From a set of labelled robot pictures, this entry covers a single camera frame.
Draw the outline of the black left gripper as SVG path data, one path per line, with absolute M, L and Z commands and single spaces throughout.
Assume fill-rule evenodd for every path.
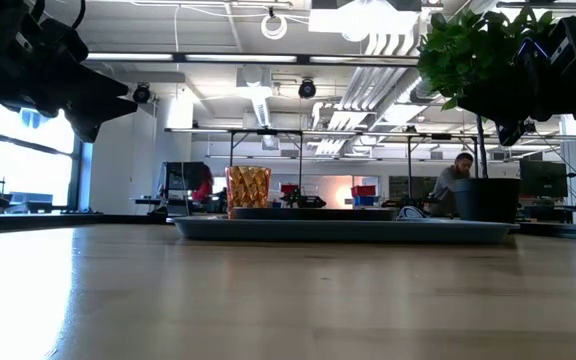
M 42 52 L 37 58 L 0 54 L 0 104 L 41 113 L 63 110 L 79 139 L 94 142 L 103 123 L 134 113 L 137 104 L 100 102 L 126 100 L 128 86 L 84 67 L 81 62 L 85 59 L 85 49 L 61 48 L 53 54 Z

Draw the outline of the black computer monitor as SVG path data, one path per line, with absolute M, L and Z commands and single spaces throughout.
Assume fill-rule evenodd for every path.
M 165 190 L 195 191 L 203 183 L 203 162 L 165 162 L 163 164 Z
M 551 198 L 568 196 L 566 165 L 563 163 L 522 160 L 519 172 L 521 195 Z

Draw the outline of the green leafy plant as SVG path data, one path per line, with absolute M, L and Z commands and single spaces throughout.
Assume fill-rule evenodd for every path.
M 444 98 L 444 110 L 460 107 L 470 89 L 504 89 L 536 98 L 538 71 L 516 64 L 522 40 L 542 41 L 554 28 L 550 11 L 536 16 L 529 6 L 514 19 L 467 10 L 448 20 L 436 13 L 418 47 L 417 70 L 430 95 Z

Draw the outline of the dark plant pot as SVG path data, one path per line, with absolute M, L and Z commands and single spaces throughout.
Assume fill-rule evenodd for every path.
M 462 220 L 514 223 L 521 180 L 470 178 L 455 183 L 457 211 Z

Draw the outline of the person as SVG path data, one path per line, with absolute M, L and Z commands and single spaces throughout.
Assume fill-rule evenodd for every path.
M 460 153 L 454 163 L 439 174 L 433 191 L 430 193 L 429 213 L 434 217 L 452 217 L 457 215 L 455 197 L 456 183 L 471 177 L 474 158 L 469 153 Z
M 200 171 L 201 184 L 197 190 L 192 193 L 192 200 L 194 202 L 204 202 L 205 199 L 212 194 L 214 178 L 210 168 L 203 164 Z

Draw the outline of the amber faceted plastic cup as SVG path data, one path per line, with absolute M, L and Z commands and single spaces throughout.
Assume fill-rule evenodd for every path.
M 235 217 L 235 208 L 265 208 L 268 202 L 271 169 L 258 166 L 226 168 L 227 214 Z

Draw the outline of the long ceiling light strip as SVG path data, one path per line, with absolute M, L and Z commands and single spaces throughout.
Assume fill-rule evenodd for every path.
M 259 53 L 93 52 L 88 62 L 268 64 L 303 66 L 415 67 L 415 56 L 310 55 Z

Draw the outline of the black aluminium frame rail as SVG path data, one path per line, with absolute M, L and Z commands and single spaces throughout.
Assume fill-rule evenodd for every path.
M 576 224 L 521 222 L 518 234 L 576 240 Z

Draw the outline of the white ceiling air duct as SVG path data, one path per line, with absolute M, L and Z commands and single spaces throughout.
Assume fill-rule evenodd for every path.
M 237 69 L 236 92 L 251 101 L 257 123 L 262 128 L 270 126 L 267 99 L 273 95 L 271 74 L 268 68 L 246 64 Z

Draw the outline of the grey-blue plastic tray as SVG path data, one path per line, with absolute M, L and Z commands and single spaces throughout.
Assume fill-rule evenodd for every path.
M 517 224 L 432 218 L 397 221 L 171 218 L 182 237 L 202 241 L 498 244 Z

